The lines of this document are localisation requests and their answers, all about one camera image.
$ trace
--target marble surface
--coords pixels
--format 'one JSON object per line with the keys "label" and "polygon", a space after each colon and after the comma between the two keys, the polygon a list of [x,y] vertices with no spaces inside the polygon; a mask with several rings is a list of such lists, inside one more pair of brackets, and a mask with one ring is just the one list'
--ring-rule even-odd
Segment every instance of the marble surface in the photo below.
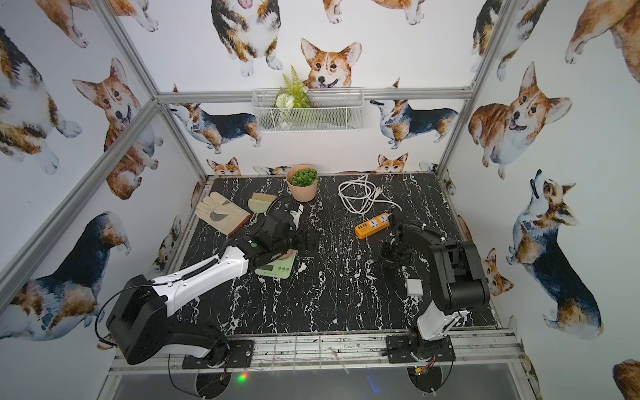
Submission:
{"label": "marble surface", "polygon": [[[182,322],[217,324],[227,335],[380,331],[405,329],[428,306],[428,265],[416,262],[401,269],[384,268],[376,262],[388,229],[359,240],[354,227],[383,212],[396,221],[422,220],[443,235],[460,239],[447,200],[432,173],[371,175],[369,180],[384,189],[402,211],[378,203],[363,218],[348,213],[337,187],[357,175],[322,176],[318,194],[305,203],[301,227],[317,231],[317,250],[299,255],[287,279],[249,272],[203,294],[184,306],[174,318]],[[283,177],[220,178],[217,191],[248,210],[253,192],[285,193]],[[243,227],[236,235],[244,234]],[[199,220],[182,267],[213,255],[224,236]],[[405,278],[420,278],[424,296],[407,298]],[[465,326],[495,326],[489,306],[474,310]]]}

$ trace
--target white power cord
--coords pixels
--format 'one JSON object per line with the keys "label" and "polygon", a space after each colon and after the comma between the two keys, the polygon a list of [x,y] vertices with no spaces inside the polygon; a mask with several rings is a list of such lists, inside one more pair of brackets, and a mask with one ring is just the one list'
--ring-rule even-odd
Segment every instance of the white power cord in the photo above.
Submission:
{"label": "white power cord", "polygon": [[[364,196],[347,196],[343,193],[346,188],[353,185],[362,186],[364,188]],[[368,175],[363,175],[355,180],[346,180],[338,186],[338,197],[340,197],[342,204],[344,204],[344,207],[351,214],[367,214],[375,203],[390,203],[402,211],[402,207],[391,200],[378,200],[380,195],[382,195],[382,188],[378,188],[372,182],[369,182]],[[362,200],[362,207],[360,209],[356,209],[356,207],[351,203],[352,200]]]}

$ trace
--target orange power strip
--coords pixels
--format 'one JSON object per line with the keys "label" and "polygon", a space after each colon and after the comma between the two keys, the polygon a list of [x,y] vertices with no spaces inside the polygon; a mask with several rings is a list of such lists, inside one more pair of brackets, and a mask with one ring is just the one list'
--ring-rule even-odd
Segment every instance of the orange power strip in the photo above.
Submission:
{"label": "orange power strip", "polygon": [[356,227],[356,235],[359,239],[369,237],[389,226],[389,214],[385,212],[375,218],[371,218],[365,223],[361,223]]}

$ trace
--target white wire basket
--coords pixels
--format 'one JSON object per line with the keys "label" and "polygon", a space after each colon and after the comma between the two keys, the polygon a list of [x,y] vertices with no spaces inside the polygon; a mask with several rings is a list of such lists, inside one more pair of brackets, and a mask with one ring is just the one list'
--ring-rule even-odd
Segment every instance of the white wire basket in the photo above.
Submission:
{"label": "white wire basket", "polygon": [[312,89],[311,108],[277,108],[280,89],[253,91],[252,106],[262,132],[357,131],[362,128],[362,88]]}

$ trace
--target cleaning brush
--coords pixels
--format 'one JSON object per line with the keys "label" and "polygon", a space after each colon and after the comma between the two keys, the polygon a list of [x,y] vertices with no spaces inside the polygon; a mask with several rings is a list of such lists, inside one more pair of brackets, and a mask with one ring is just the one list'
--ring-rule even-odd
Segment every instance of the cleaning brush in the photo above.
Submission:
{"label": "cleaning brush", "polygon": [[266,193],[254,193],[249,199],[249,210],[253,211],[251,217],[251,223],[255,223],[258,220],[258,214],[262,214],[267,211],[267,208],[277,198],[274,195],[267,195]]}

